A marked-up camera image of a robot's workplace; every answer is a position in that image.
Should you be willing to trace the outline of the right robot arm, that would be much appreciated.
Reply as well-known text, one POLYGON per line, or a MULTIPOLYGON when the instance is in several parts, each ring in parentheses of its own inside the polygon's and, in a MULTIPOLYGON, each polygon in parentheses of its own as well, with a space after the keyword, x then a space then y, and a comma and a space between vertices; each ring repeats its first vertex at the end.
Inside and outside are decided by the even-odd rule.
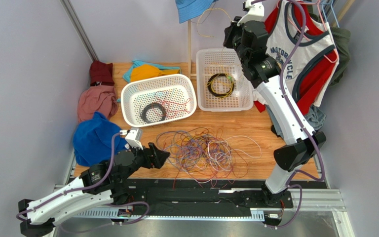
POLYGON ((268 32, 262 21, 243 21, 235 17, 225 28, 224 47, 235 50, 245 78, 266 101, 275 116, 286 143, 274 151, 276 166, 262 184, 261 202, 272 206, 280 202, 289 183, 301 167, 318 156, 326 141, 323 132, 316 132, 306 121, 283 80, 283 73, 274 58, 266 54, 268 32))

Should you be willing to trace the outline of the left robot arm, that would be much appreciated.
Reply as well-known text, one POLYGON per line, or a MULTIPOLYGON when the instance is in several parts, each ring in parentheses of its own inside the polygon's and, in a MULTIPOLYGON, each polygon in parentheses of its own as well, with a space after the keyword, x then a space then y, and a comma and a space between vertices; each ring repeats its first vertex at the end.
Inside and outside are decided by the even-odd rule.
POLYGON ((132 195, 126 180, 140 168, 160 169, 170 153, 154 143, 114 153, 92 165, 69 184, 37 199, 18 202, 20 232, 26 237, 42 237, 69 218, 101 205, 128 206, 132 195))

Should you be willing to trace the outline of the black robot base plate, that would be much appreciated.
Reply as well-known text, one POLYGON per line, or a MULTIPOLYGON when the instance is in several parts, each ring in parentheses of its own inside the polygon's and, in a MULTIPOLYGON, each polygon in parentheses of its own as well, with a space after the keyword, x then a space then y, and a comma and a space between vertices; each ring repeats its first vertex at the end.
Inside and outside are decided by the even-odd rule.
POLYGON ((293 208, 290 192, 267 201, 263 180, 128 179, 129 201, 144 201, 154 215, 247 216, 250 208, 293 208))

